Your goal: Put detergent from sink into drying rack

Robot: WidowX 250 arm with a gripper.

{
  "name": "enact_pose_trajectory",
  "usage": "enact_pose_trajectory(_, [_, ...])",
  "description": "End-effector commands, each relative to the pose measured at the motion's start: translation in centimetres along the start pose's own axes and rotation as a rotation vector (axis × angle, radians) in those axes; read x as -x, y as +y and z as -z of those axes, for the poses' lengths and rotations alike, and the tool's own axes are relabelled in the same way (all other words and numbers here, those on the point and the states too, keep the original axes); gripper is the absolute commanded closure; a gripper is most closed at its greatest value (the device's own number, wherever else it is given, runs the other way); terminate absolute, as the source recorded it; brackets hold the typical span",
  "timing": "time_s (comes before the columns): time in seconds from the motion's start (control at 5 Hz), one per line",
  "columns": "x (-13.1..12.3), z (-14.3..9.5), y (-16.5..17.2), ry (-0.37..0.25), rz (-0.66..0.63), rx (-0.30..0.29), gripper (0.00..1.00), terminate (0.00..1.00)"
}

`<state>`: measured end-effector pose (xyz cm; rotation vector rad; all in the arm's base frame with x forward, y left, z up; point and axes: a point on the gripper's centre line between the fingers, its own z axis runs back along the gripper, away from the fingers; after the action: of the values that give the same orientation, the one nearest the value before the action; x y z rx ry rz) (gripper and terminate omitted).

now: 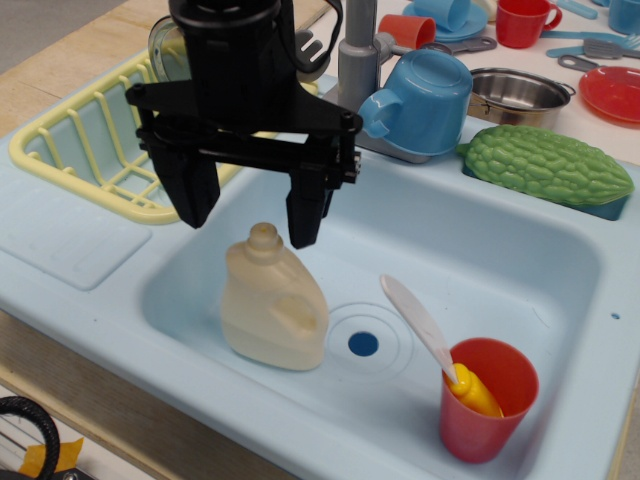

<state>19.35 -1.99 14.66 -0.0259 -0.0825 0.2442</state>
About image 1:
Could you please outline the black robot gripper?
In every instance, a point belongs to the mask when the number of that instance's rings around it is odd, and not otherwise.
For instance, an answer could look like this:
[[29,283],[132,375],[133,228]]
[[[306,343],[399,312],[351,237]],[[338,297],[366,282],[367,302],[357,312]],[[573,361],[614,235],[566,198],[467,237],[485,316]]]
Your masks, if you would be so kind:
[[316,243],[332,199],[327,185],[358,175],[361,118],[306,92],[299,74],[328,58],[301,58],[290,1],[172,1],[187,77],[126,94],[137,131],[179,218],[200,228],[220,197],[216,163],[290,174],[290,243]]

